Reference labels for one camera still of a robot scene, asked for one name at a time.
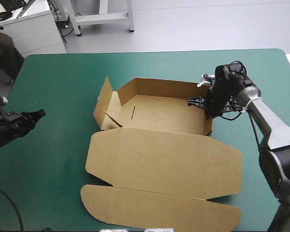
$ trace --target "pants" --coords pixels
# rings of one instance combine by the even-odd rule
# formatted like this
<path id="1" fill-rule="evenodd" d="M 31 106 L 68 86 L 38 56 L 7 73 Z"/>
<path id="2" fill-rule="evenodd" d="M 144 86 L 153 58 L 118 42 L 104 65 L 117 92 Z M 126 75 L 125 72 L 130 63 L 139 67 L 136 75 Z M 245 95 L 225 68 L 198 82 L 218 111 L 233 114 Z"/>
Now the pants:
<path id="1" fill-rule="evenodd" d="M 24 58 L 14 47 L 12 39 L 0 33 L 0 68 L 15 80 L 23 63 Z"/>

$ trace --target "unfolded cardboard box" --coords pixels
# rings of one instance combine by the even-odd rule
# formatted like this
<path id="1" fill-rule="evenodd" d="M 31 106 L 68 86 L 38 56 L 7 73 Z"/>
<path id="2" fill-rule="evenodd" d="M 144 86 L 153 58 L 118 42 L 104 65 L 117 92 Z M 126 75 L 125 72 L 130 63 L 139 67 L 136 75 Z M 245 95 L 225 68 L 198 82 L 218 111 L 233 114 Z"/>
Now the unfolded cardboard box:
<path id="1" fill-rule="evenodd" d="M 86 185 L 95 218 L 176 232 L 231 231 L 239 209 L 207 199 L 238 193 L 241 153 L 207 135 L 212 119 L 188 106 L 196 83 L 135 78 L 117 92 L 107 78 L 94 116 L 86 170 L 112 187 Z"/>

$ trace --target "zip tie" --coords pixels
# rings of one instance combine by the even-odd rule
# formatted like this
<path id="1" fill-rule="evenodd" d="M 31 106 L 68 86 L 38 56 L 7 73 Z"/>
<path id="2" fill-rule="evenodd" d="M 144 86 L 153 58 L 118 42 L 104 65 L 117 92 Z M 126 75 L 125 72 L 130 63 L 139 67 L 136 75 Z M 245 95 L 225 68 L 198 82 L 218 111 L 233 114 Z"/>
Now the zip tie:
<path id="1" fill-rule="evenodd" d="M 211 82 L 210 81 L 202 81 L 201 83 L 197 84 L 197 87 L 200 88 L 203 84 L 211 84 Z"/>
<path id="2" fill-rule="evenodd" d="M 250 104 L 252 101 L 256 100 L 256 99 L 261 99 L 261 100 L 262 100 L 261 97 L 255 97 L 255 98 L 250 99 L 250 101 L 248 101 L 248 103 L 246 104 L 246 106 L 243 107 L 243 108 L 242 108 L 242 111 L 240 111 L 240 112 L 241 112 L 241 113 L 245 113 L 245 112 L 247 111 L 247 108 L 248 108 L 249 104 Z"/>

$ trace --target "gray floor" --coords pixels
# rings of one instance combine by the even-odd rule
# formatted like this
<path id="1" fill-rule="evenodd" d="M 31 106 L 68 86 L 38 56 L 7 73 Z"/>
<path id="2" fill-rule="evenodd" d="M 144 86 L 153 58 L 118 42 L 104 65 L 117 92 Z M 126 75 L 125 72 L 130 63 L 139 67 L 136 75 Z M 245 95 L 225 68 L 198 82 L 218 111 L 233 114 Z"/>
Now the gray floor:
<path id="1" fill-rule="evenodd" d="M 133 0 L 135 32 L 128 24 L 82 26 L 67 37 L 68 53 L 279 48 L 290 54 L 290 0 Z M 98 1 L 75 0 L 80 14 Z M 110 0 L 109 10 L 126 9 Z"/>

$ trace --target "cardboard box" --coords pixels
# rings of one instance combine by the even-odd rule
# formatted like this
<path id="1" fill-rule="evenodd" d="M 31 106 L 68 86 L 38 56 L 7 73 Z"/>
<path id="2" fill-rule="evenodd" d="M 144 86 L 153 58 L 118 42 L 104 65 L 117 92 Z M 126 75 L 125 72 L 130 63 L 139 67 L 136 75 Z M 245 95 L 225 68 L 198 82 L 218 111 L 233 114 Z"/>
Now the cardboard box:
<path id="1" fill-rule="evenodd" d="M 108 78 L 94 116 L 86 170 L 113 187 L 86 185 L 85 208 L 106 223 L 176 232 L 231 231 L 239 209 L 206 201 L 238 193 L 241 153 L 208 136 L 212 120 L 187 106 L 195 83 L 136 78 L 115 92 Z"/>
<path id="2" fill-rule="evenodd" d="M 199 96 L 196 83 L 146 78 L 135 78 L 116 92 L 107 77 L 93 114 L 104 131 L 124 126 L 209 135 L 212 119 L 188 107 L 188 98 Z"/>

